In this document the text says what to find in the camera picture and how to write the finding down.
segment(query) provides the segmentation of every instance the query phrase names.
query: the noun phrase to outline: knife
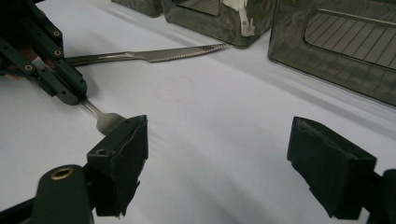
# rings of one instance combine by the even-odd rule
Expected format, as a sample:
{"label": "knife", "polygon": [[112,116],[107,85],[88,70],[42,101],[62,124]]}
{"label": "knife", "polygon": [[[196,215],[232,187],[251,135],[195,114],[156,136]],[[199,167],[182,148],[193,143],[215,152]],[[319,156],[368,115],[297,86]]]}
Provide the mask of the knife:
{"label": "knife", "polygon": [[158,63],[176,59],[190,58],[202,54],[207,54],[219,49],[224,49],[227,44],[207,45],[183,49],[159,49],[152,51],[125,51],[108,54],[94,54],[65,58],[73,66],[80,66],[90,63],[107,63],[127,60],[144,60],[149,63]]}

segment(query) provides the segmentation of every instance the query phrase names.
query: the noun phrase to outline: metal cutlery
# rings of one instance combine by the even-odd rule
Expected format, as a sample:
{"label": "metal cutlery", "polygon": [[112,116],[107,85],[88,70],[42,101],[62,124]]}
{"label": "metal cutlery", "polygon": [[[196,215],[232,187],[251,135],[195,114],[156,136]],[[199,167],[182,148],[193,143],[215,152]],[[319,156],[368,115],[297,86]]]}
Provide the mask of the metal cutlery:
{"label": "metal cutlery", "polygon": [[90,63],[107,63],[128,60],[144,60],[149,63],[158,63],[176,59],[190,58],[198,55],[224,49],[227,44],[207,45],[182,49],[159,49],[151,51],[125,51],[108,54],[95,54],[65,58],[73,66],[80,66]]}
{"label": "metal cutlery", "polygon": [[84,105],[96,116],[96,129],[104,135],[111,133],[117,125],[126,120],[123,116],[115,113],[103,113],[87,99],[83,99],[79,101],[79,103]]}

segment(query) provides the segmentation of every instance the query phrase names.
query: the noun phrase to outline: white table surface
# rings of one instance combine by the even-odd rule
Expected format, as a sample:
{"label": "white table surface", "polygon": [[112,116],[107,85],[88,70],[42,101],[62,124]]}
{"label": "white table surface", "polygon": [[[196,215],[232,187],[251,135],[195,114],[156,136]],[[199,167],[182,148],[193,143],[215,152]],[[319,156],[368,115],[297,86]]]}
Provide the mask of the white table surface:
{"label": "white table surface", "polygon": [[[218,40],[110,0],[47,0],[38,6],[64,33],[65,55],[184,48]],[[365,223],[328,217],[286,159],[294,116],[321,122],[395,168],[396,110],[269,62],[270,33],[166,63],[79,67],[105,112],[148,115],[149,158],[126,217],[95,223]],[[0,210],[35,196],[40,176],[86,163],[103,136],[81,105],[35,83],[0,78]]]}

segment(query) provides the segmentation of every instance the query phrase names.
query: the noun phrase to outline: fork handle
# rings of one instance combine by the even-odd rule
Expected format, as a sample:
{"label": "fork handle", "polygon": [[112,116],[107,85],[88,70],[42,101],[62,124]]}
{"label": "fork handle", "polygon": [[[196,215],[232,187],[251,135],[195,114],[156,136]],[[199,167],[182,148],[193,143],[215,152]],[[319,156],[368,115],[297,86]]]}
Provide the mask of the fork handle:
{"label": "fork handle", "polygon": [[90,110],[96,116],[97,119],[99,119],[99,116],[103,114],[102,111],[100,111],[95,105],[93,105],[87,99],[80,100],[79,103],[85,106],[88,110]]}
{"label": "fork handle", "polygon": [[116,61],[127,61],[137,59],[131,51],[108,53],[108,54],[93,54],[86,56],[77,56],[66,58],[66,61],[72,66],[85,65],[90,63],[108,63]]}

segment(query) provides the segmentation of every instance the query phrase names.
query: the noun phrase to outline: fork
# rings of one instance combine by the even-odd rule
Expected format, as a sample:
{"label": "fork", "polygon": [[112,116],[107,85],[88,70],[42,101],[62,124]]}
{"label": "fork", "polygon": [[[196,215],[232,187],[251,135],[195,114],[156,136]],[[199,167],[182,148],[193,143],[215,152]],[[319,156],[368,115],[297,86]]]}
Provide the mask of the fork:
{"label": "fork", "polygon": [[103,113],[87,99],[83,99],[79,101],[79,103],[84,105],[96,116],[96,129],[104,135],[111,133],[117,125],[126,120],[126,118],[116,113]]}

